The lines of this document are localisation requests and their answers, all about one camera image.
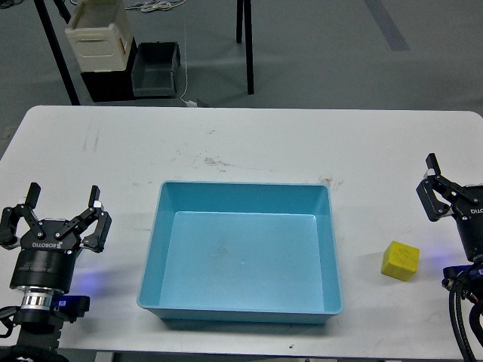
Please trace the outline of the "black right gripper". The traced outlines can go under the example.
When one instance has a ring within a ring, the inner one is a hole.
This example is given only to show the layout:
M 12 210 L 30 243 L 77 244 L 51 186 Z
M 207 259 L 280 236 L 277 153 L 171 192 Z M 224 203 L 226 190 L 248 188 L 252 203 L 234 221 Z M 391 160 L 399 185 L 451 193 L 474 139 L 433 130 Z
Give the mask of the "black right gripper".
M 460 186 L 441 174 L 435 153 L 426 157 L 427 171 L 416 188 L 431 222 L 453 215 L 466 258 L 482 260 L 482 185 Z

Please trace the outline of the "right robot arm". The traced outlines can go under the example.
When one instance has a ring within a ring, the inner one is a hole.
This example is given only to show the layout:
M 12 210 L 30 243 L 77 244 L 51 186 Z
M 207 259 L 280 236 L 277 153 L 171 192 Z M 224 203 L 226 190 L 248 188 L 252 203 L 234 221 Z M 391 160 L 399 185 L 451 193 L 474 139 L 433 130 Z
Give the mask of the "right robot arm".
M 441 285 L 448 291 L 451 328 L 465 361 L 475 361 L 466 327 L 482 343 L 482 185 L 461 186 L 444 177 L 436 155 L 426 157 L 427 170 L 416 188 L 431 222 L 450 216 L 456 223 L 469 263 L 443 268 Z

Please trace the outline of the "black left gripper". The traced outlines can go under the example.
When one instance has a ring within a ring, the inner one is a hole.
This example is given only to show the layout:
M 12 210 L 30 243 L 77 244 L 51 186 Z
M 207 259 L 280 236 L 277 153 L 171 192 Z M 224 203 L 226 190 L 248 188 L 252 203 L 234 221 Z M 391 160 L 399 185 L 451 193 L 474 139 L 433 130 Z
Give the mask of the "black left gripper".
M 40 185 L 31 183 L 24 201 L 2 211 L 1 247 L 6 250 L 21 247 L 10 288 L 35 287 L 68 293 L 79 251 L 102 253 L 112 218 L 99 201 L 99 187 L 92 186 L 85 211 L 67 222 L 44 219 L 40 225 L 34 213 L 40 192 Z M 17 226 L 21 219 L 30 231 L 19 242 Z

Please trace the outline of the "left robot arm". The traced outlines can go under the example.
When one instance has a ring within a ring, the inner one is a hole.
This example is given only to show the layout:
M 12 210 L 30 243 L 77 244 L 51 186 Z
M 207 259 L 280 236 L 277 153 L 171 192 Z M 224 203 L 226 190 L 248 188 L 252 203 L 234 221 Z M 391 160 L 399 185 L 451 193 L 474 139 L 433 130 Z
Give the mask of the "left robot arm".
M 93 186 L 86 210 L 73 219 L 38 219 L 34 213 L 41 187 L 32 183 L 25 199 L 6 207 L 1 216 L 1 246 L 20 248 L 10 288 L 23 293 L 19 306 L 1 309 L 8 338 L 20 332 L 15 345 L 1 350 L 3 361 L 64 361 L 58 353 L 61 330 L 90 308 L 88 296 L 70 295 L 78 256 L 83 250 L 103 252 L 112 219 Z

